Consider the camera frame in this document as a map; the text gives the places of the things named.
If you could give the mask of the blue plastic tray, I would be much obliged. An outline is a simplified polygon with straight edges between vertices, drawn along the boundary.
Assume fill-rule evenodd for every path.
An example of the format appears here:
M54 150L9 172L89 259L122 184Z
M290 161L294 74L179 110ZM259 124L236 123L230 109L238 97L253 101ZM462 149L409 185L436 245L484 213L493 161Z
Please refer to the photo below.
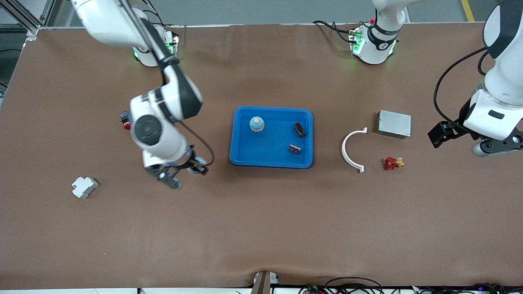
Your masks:
M265 121L261 132L253 132L250 119L259 116ZM299 138L293 125L299 122L306 131ZM234 112L230 162L238 166L308 169L313 163L313 114L307 109L241 106ZM289 145L301 147L297 155Z

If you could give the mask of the silver metal power supply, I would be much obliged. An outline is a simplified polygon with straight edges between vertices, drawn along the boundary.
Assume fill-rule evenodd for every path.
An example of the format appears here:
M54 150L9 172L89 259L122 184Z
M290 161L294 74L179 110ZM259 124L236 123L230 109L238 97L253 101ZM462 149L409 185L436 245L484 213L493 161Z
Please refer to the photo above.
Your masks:
M380 110L378 113L378 134L397 139L411 136L411 116L398 112Z

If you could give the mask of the white circuit breaker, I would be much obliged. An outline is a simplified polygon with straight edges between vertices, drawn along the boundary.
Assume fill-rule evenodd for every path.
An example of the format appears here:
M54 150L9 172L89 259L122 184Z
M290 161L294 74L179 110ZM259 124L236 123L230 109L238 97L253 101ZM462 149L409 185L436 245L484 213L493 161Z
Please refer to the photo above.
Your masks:
M99 186L99 183L90 177L78 177L75 182L73 182L72 193L80 199L87 199L90 193Z

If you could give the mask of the white curved pipe clamp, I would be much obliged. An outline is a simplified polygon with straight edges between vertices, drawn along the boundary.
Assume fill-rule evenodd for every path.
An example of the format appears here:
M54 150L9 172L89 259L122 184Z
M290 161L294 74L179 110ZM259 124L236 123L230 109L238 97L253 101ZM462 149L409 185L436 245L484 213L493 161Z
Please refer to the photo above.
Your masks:
M351 167L355 168L358 170L358 172L360 174L363 174L365 172L365 167L364 165L360 165L358 164L357 162L355 162L347 153L347 142L348 140L352 137L352 136L355 136L357 134L367 134L368 132L368 128L367 127L364 127L363 129L360 129L360 130L355 130L349 134L347 134L345 136L345 138L342 140L342 143L341 143L341 147L340 147L340 150L341 150L341 153L342 153L342 158L344 159L344 161L350 165Z

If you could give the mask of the white edge panel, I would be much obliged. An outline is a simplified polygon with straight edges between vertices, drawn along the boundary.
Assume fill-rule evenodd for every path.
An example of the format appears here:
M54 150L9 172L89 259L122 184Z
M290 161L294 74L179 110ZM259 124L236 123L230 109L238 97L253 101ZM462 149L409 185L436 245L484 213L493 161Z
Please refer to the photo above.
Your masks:
M141 288L139 294L251 294L251 288Z
M0 290L0 294L138 294L138 288Z

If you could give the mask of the grey metal bracket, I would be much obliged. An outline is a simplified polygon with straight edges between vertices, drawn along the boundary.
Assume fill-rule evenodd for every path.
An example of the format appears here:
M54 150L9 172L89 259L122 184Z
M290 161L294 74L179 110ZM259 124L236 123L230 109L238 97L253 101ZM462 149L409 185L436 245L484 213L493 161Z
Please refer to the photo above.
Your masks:
M275 286L279 286L279 275L276 272L258 272L253 281L250 294L276 294Z

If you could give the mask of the grey table edge rail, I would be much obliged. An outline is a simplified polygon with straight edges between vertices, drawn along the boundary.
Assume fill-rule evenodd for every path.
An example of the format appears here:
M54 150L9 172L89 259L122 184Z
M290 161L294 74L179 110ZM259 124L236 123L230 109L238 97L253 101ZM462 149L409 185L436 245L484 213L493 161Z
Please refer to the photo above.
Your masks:
M462 25L462 24L484 24L484 22L405 22L405 24L403 25L403 27L407 26L407 25ZM264 24L264 25L278 25L278 26L295 26L295 25L298 25L298 26L312 26L312 25L315 25L314 23L312 22L307 22L307 23L282 23L282 24ZM231 27L231 26L245 26L245 24L207 24L207 25L165 25L165 27L167 28L174 28L174 29L177 29L177 28L215 28L215 27ZM84 30L85 28L83 26L76 26L76 27L71 27L71 26L62 26L62 27L40 27L39 30Z

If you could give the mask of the aluminium frame profile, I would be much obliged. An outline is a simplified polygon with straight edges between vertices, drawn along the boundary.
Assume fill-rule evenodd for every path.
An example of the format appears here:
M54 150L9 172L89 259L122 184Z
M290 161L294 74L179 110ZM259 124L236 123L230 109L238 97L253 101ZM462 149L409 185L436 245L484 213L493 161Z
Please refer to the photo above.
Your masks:
M0 0L0 30L25 30L34 37L49 23L56 0Z

